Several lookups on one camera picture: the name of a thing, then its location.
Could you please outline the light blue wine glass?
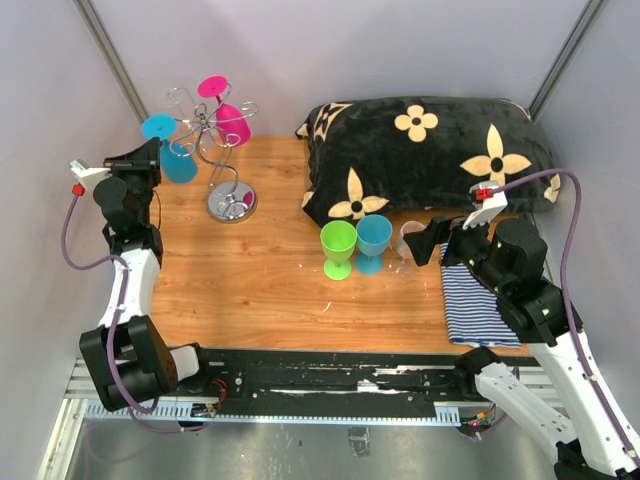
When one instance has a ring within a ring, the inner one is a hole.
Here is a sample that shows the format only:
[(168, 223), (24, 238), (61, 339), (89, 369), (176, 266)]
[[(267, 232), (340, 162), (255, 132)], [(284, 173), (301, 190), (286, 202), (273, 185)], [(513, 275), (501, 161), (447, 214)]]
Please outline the light blue wine glass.
[(356, 268), (365, 275), (378, 273), (383, 261), (381, 255), (389, 247), (393, 225), (384, 216), (372, 214), (360, 219), (356, 225), (358, 254)]

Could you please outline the green wine glass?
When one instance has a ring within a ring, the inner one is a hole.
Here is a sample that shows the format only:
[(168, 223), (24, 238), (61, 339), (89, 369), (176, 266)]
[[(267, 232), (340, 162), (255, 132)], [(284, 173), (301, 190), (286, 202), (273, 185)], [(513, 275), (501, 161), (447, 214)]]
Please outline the green wine glass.
[(355, 227), (344, 220), (330, 221), (322, 227), (320, 241), (326, 257), (323, 266), (325, 275), (334, 281), (348, 278), (352, 272), (351, 256), (357, 242)]

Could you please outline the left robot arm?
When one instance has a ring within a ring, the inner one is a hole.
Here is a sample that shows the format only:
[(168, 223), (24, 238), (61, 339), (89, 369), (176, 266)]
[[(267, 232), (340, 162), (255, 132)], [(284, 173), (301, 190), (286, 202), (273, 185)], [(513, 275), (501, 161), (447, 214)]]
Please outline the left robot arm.
[(106, 224), (102, 235), (114, 267), (114, 283), (98, 326), (83, 333), (79, 348), (103, 407), (150, 411), (150, 401), (175, 392), (207, 393), (214, 371), (196, 343), (170, 348), (150, 318), (163, 244), (150, 206), (161, 182), (161, 139), (109, 157), (100, 167), (73, 160), (75, 196), (91, 194)]

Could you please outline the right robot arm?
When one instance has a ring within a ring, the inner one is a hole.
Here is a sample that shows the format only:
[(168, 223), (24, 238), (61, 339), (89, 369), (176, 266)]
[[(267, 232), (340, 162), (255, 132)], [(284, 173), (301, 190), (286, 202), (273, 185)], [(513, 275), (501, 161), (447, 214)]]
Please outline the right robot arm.
[(547, 454), (558, 479), (638, 478), (639, 435), (597, 378), (567, 294), (543, 275), (547, 245), (536, 227), (518, 218), (493, 231), (463, 223), (461, 217), (436, 217), (404, 240), (419, 266), (435, 246), (445, 245), (441, 263), (465, 266), (495, 295), (502, 320), (542, 367), (563, 409), (535, 395), (487, 347), (456, 360), (455, 392), (495, 403)]

